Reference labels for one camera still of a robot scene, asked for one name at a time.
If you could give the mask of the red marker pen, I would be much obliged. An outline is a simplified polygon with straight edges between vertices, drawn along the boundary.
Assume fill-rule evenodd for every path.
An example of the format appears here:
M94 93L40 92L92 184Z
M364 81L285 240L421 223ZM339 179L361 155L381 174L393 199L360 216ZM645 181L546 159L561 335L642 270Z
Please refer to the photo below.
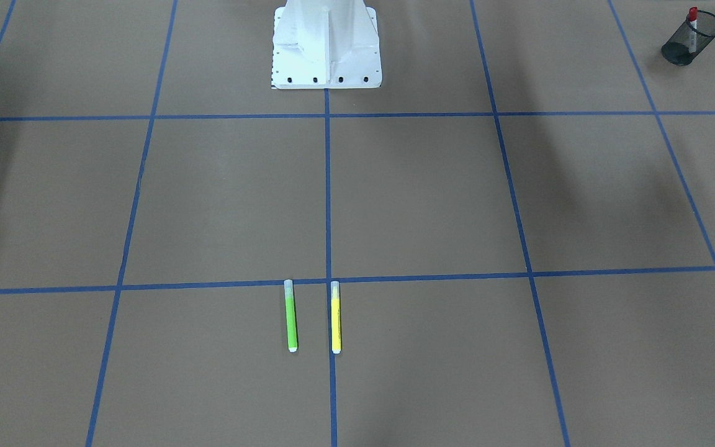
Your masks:
M688 40L687 40L688 51L689 51L689 54L694 54L697 52L697 47L698 47L698 32L697 32L698 8L697 7L690 8L688 14L686 15L686 22L689 27Z

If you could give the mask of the yellow marker pen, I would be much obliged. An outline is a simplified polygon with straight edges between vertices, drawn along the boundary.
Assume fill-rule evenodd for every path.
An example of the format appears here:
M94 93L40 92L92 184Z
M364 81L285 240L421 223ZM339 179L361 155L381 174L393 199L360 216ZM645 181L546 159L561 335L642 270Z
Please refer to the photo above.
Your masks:
M330 283L330 349L333 354L340 354L343 349L340 283L338 281Z

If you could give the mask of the green marker pen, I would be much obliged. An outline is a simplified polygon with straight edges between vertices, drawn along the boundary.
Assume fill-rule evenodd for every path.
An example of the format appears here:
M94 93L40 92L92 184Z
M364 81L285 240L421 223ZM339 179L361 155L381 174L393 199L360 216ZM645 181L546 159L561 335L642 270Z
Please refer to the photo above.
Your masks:
M299 348L299 341L296 328L296 308L293 280L290 278L284 280L283 288L284 311L286 312L287 349L289 349L290 353L296 353Z

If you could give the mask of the near black mesh cup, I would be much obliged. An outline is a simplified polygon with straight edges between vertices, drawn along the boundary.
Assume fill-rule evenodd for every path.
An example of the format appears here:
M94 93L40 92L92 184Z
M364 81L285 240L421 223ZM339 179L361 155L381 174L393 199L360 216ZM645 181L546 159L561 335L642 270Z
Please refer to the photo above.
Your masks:
M715 14L692 7L675 33L662 45L662 57L680 67L693 60L715 39Z

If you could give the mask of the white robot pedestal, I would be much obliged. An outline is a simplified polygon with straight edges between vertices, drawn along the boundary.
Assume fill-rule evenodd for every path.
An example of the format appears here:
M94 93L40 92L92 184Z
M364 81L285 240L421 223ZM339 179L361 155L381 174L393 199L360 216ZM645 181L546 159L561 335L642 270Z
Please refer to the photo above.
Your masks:
M275 9L271 88L383 84L377 11L363 1L287 1Z

